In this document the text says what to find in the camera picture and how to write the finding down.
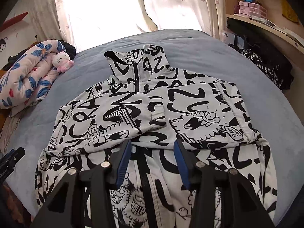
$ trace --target zipper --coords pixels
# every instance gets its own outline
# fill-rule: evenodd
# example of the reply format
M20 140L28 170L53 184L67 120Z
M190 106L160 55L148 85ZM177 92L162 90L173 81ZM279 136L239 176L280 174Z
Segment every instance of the zipper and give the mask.
M132 64L133 64L134 76L135 76L135 92L138 93L139 92L139 78L138 78L137 64L136 63L132 63Z

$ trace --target blue gripper pad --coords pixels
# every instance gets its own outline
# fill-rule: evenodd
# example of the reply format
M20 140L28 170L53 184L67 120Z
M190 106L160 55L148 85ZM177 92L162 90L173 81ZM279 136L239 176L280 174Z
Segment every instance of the blue gripper pad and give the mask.
M174 157L177 163L177 168L181 177L183 184L185 185L186 189L190 189L190 182L189 182L189 171L184 160L184 157L181 153L181 150L178 146L177 140L174 142L173 146Z
M121 157L118 168L117 168L117 178L116 178L116 183L115 183L117 188L119 188L121 186L121 184L123 184L123 182L124 182L125 175L127 172L127 167L128 167L129 160L131 157L131 153L132 153L132 145L131 145L131 141L129 140L128 144L125 148L125 151L123 152L123 156Z

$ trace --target gray bedsheet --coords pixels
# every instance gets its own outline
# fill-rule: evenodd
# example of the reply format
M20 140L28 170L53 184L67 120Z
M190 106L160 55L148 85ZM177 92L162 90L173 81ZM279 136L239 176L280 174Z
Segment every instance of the gray bedsheet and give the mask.
M47 97L28 110L12 135L9 150L22 146L26 152L7 179L12 190L35 215L36 164L51 137L59 107L111 74L105 51L126 52L141 48L144 43L162 46L173 67L237 84L253 126L270 142L278 179L274 220L277 224L304 183L304 127L282 92L252 62L229 46L195 30L167 29L145 33L78 53L75 66L59 76Z

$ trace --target stuffed toy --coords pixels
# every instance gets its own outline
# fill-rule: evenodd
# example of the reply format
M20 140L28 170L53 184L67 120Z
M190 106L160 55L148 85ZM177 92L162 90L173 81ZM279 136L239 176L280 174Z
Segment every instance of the stuffed toy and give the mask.
M70 61L69 55L64 51L53 56L52 63L57 68L58 73L64 73L74 65L74 62Z

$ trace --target white curtain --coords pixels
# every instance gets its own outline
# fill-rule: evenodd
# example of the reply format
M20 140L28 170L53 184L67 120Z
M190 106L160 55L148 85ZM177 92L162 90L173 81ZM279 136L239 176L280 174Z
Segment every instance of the white curtain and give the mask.
M219 39L224 0L144 0L144 3L159 29L195 29Z
M55 0L22 0L22 3L29 12L38 41L62 39Z
M56 0L63 39L77 51L168 28L201 30L219 39L225 0Z

